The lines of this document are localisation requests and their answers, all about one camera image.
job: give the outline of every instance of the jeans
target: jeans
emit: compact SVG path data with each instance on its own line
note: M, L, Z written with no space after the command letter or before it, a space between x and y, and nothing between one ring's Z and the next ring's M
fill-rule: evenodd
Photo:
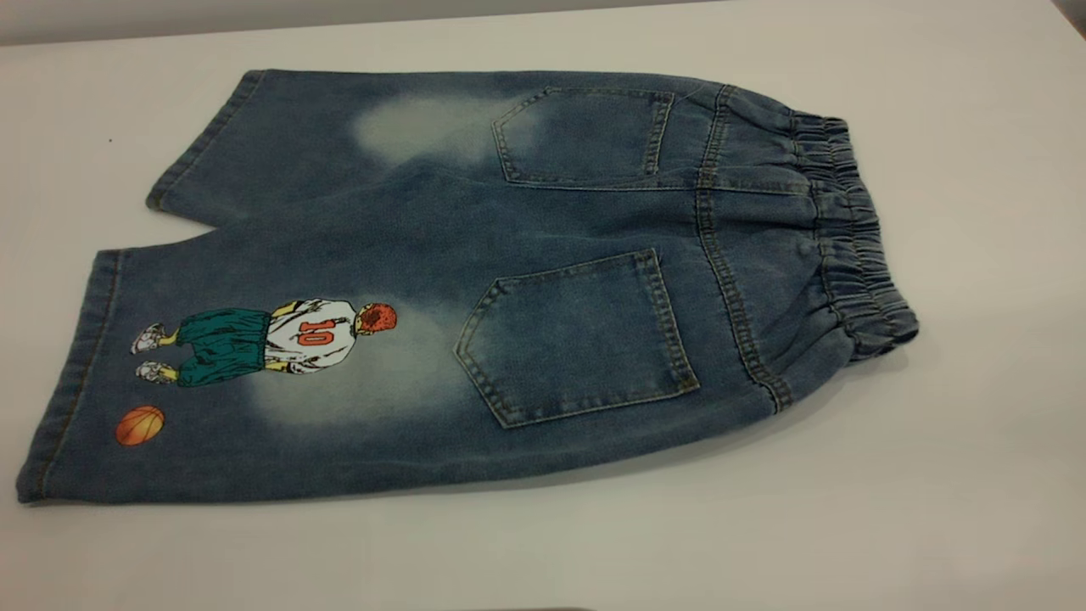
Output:
M23 502L574 469L918 330L845 122L694 78L250 72L148 204L216 228L98 253Z

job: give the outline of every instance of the sneaker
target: sneaker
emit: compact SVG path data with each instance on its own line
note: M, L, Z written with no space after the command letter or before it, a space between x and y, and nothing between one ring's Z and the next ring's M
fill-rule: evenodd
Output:
M136 339L136 342L132 342L132 355L154 351L159 347L159 342L163 338L166 338L165 328L162 327L162 323L154 323L143 330L143 333L139 334L139 338Z
M162 370L168 368L166 364L155 361L144 361L142 366L136 368L136 378L146 380L154 384L173 384L174 381L163 375Z

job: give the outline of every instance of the white jersey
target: white jersey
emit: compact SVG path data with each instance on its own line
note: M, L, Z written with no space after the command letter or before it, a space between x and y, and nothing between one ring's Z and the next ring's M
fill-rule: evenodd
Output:
M354 346L354 308L346 301L310 298L268 326L264 361L290 364L290 373L330 368Z

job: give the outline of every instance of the orange basketball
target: orange basketball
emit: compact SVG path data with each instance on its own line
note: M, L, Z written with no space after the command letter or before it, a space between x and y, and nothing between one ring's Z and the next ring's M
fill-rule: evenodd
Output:
M162 431L166 417L154 406L142 406L125 415L117 425L117 443L139 446Z

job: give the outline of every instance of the basketball player print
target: basketball player print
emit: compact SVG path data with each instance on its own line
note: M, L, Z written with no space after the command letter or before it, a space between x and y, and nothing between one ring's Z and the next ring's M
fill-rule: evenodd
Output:
M155 323L136 339L131 353L189 345L193 356L180 367L146 361L136 377L154 384L205 386L262 370L315 373L342 362L359 336L395 327L396 313L387 303L369 303L355 313L346 301L308 298L272 314L236 308L201 313L173 334Z

